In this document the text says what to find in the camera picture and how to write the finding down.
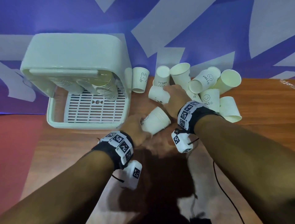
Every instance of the white drip tray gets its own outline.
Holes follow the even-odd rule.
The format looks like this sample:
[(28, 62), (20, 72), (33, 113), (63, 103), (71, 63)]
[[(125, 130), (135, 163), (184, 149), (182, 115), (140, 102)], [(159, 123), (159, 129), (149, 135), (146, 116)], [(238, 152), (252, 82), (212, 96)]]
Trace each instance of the white drip tray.
[(114, 102), (102, 95), (92, 95), (87, 90), (81, 95), (68, 94), (65, 104), (65, 123), (119, 123), (125, 117), (126, 98), (118, 89), (119, 97)]

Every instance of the person's right hand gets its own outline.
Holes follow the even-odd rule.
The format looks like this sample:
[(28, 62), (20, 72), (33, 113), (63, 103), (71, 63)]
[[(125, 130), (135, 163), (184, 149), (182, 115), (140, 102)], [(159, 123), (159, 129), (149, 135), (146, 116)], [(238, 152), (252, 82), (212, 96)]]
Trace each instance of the person's right hand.
[(180, 85), (164, 86), (163, 89), (170, 94), (169, 102), (165, 103), (164, 107), (171, 117), (177, 119), (178, 111), (191, 101), (191, 98)]

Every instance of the red carpet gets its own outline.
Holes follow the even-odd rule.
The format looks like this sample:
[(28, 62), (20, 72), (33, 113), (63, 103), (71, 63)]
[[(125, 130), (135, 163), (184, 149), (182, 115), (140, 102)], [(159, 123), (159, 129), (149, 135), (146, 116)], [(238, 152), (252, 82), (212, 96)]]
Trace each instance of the red carpet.
[(44, 115), (0, 116), (0, 214), (21, 197), (44, 120)]

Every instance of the black wristband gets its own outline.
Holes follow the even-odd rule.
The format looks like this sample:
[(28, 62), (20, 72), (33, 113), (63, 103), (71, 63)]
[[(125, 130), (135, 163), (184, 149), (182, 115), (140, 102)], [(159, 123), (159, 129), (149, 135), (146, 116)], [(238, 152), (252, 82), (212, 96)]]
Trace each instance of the black wristband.
[(188, 134), (194, 134), (194, 127), (199, 119), (206, 115), (217, 115), (213, 110), (210, 110), (206, 105), (197, 101), (187, 102), (179, 111), (177, 123)]
[(125, 132), (114, 131), (103, 137), (93, 150), (108, 154), (115, 170), (124, 169), (133, 157), (133, 141)]

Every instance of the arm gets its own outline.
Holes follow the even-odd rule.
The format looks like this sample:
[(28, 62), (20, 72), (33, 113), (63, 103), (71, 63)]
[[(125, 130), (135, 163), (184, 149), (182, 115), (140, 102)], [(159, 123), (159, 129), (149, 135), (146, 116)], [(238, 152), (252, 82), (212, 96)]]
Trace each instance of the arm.
[[(164, 105), (177, 118), (191, 101), (178, 85), (165, 87)], [(202, 117), (194, 127), (207, 151), (264, 223), (295, 220), (295, 153), (259, 134), (216, 115)]]
[[(130, 116), (121, 128), (135, 147), (150, 137), (142, 131), (140, 119)], [(113, 171), (105, 152), (92, 151), (5, 212), (0, 223), (85, 223)]]

